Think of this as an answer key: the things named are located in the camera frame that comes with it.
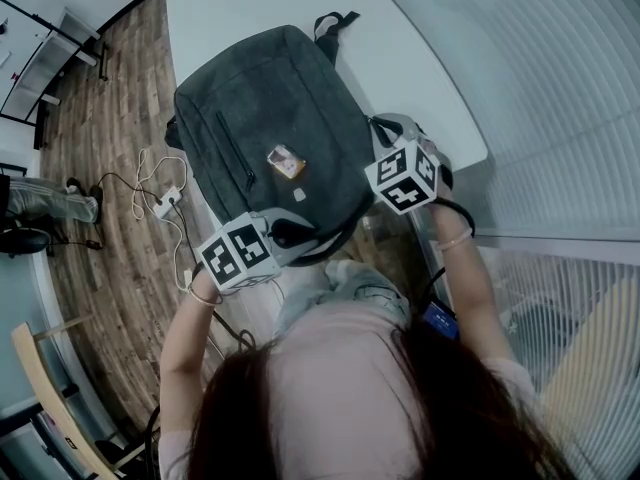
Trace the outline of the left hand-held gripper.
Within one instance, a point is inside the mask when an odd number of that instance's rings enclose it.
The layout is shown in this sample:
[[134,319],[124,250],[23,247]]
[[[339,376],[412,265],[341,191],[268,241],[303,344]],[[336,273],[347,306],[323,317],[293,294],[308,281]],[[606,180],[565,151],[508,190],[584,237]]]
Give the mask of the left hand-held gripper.
[[282,208],[245,212],[197,248],[220,290],[253,287],[319,246],[316,228]]

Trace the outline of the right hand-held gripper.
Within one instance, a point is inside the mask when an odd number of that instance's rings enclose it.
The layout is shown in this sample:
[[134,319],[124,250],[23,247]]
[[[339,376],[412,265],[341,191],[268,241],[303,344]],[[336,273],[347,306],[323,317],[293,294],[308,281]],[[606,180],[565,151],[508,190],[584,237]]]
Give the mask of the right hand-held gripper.
[[365,168],[376,197],[402,215],[436,201],[440,187],[453,188],[451,164],[422,127],[398,113],[369,118],[383,155]]

